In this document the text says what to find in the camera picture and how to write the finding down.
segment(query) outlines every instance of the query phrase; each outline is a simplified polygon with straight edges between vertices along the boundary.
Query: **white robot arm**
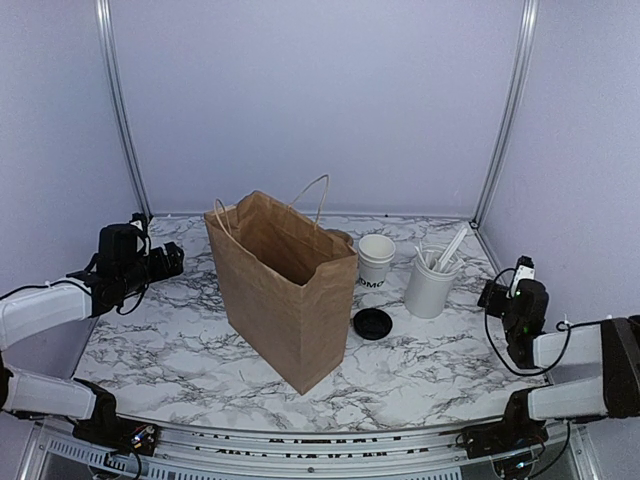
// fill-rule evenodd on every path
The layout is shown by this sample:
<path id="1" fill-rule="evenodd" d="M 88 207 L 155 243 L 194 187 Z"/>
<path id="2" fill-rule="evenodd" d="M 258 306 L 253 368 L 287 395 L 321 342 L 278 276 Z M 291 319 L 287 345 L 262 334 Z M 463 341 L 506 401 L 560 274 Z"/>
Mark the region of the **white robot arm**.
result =
<path id="1" fill-rule="evenodd" d="M 126 299 L 138 297 L 135 309 L 149 284 L 183 271 L 181 248 L 170 242 L 164 248 L 151 249 L 150 243 L 146 218 L 134 215 L 128 224 L 101 230 L 98 253 L 84 270 L 0 297 L 2 410 L 23 418 L 43 414 L 67 417 L 76 425 L 75 436 L 110 447 L 121 445 L 123 431 L 138 431 L 140 425 L 116 416 L 115 397 L 103 388 L 85 380 L 54 378 L 3 365 L 1 352 L 63 323 L 98 317 L 114 308 L 121 315 L 130 313 L 132 310 L 121 311 Z"/>
<path id="2" fill-rule="evenodd" d="M 463 429 L 471 458 L 535 445 L 548 435 L 545 422 L 577 423 L 606 417 L 640 415 L 640 317 L 606 318 L 595 322 L 557 324 L 543 332 L 549 295 L 534 279 L 533 262 L 521 257 L 512 283 L 487 285 L 478 301 L 485 309 L 488 340 L 512 373 L 536 376 L 556 366 L 593 365 L 596 375 L 568 383 L 514 392 L 502 420 Z M 488 317 L 500 318 L 507 352 L 515 370 L 502 358 L 488 335 Z"/>
<path id="3" fill-rule="evenodd" d="M 56 325 L 91 317 L 91 297 L 75 279 L 54 282 L 44 290 L 25 290 L 0 302 L 0 351 Z M 79 420 L 91 418 L 96 396 L 73 380 L 62 380 L 5 365 L 8 412 L 38 412 Z"/>

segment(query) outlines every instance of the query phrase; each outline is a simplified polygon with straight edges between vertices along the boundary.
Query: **lavender wall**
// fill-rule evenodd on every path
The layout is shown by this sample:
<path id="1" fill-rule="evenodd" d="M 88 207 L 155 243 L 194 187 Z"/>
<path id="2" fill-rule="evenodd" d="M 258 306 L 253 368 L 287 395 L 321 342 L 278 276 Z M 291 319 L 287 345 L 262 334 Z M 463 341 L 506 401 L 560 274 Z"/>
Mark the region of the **lavender wall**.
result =
<path id="1" fill-rule="evenodd" d="M 329 210 L 472 215 L 522 2 L 114 0 L 112 11 L 157 212 L 256 188 L 289 200 L 328 172 Z"/>
<path id="2" fill-rule="evenodd" d="M 0 292 L 86 265 L 98 232 L 136 209 L 109 103 L 93 2 L 13 0 L 0 15 Z M 77 322 L 3 352 L 68 376 Z M 0 414 L 0 478 L 16 475 L 28 424 Z"/>
<path id="3" fill-rule="evenodd" d="M 638 18 L 638 2 L 541 2 L 524 99 L 482 230 L 501 266 L 533 257 L 553 322 L 640 312 Z M 606 478 L 638 477 L 637 419 L 590 431 Z"/>

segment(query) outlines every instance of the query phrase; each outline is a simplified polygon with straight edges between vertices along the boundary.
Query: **white cylindrical container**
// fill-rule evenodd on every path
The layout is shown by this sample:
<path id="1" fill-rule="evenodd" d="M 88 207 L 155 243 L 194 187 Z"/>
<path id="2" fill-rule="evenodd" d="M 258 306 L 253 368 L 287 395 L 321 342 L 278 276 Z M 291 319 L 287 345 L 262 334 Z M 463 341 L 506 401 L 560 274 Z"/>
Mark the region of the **white cylindrical container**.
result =
<path id="1" fill-rule="evenodd" d="M 446 245 L 429 244 L 424 251 L 442 254 Z M 453 254 L 450 262 L 458 261 L 458 255 Z M 449 273 L 438 273 L 425 268 L 420 259 L 416 258 L 409 284 L 404 292 L 404 305 L 413 315 L 420 318 L 435 318 L 444 310 L 453 282 L 461 268 Z"/>
<path id="2" fill-rule="evenodd" d="M 365 235 L 358 242 L 358 283 L 367 288 L 379 288 L 391 268 L 396 244 L 389 237 Z"/>

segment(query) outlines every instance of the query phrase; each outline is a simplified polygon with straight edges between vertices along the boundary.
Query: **white marble surface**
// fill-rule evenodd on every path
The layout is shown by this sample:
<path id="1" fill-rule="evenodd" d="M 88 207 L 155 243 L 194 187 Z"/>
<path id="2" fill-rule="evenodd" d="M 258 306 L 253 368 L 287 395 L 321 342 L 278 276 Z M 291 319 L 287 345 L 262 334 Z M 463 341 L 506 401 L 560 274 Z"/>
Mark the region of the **white marble surface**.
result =
<path id="1" fill-rule="evenodd" d="M 485 338 L 478 296 L 493 271 L 469 233 L 466 266 L 442 315 L 422 320 L 405 309 L 413 246 L 446 243 L 463 225 L 425 218 L 326 217 L 326 228 L 388 235 L 397 254 L 378 291 L 356 287 L 353 311 L 379 307 L 391 334 L 377 342 L 349 332 L 344 362 L 304 396 L 297 394 L 227 323 L 204 222 L 156 218 L 154 245 L 175 241 L 185 273 L 152 285 L 140 308 L 98 322 L 76 377 L 111 391 L 121 414 L 222 428 L 360 431 L 438 425 L 500 415 L 509 394 L 540 380 L 499 363 Z M 492 321 L 498 344 L 500 323 Z"/>

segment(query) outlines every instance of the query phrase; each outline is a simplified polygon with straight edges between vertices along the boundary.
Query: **metal base frame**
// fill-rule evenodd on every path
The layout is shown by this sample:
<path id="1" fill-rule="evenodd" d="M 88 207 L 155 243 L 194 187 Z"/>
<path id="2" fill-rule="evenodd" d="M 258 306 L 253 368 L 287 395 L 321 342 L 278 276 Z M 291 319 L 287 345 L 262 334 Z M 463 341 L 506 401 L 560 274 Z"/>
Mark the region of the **metal base frame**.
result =
<path id="1" fill-rule="evenodd" d="M 591 442 L 589 430 L 586 425 L 578 427 L 577 434 L 571 435 L 571 454 L 582 479 L 601 480 L 604 478 L 600 464 L 596 458 L 595 448 Z"/>
<path id="2" fill-rule="evenodd" d="M 296 209 L 298 213 L 302 215 L 306 215 L 309 218 L 313 218 L 315 220 L 315 216 L 318 213 L 317 210 L 308 210 L 301 208 L 300 210 Z M 417 213 L 387 213 L 387 212 L 370 212 L 370 213 L 362 213 L 362 212 L 354 212 L 354 211 L 335 211 L 335 210 L 323 210 L 320 214 L 320 218 L 326 217 L 354 217 L 354 218 L 371 218 L 371 217 L 385 217 L 385 218 L 415 218 L 415 219 L 434 219 L 434 220 L 453 220 L 460 222 L 468 222 L 469 215 L 423 215 Z M 202 217 L 202 212 L 179 212 L 179 213 L 166 213 L 166 212 L 158 212 L 153 214 L 153 218 L 185 218 L 185 217 Z"/>
<path id="3" fill-rule="evenodd" d="M 464 465 L 529 451 L 469 460 L 465 450 L 456 447 L 462 426 L 296 434 L 162 425 L 155 455 L 142 457 L 141 478 L 461 480 L 460 467 Z M 36 424 L 19 478 L 39 479 L 48 454 L 113 473 L 135 475 L 137 465 L 132 457 L 107 459 L 107 449 L 73 438 L 71 430 L 71 425 L 58 419 Z M 566 428 L 562 423 L 553 423 L 548 430 L 548 445 L 564 441 Z"/>

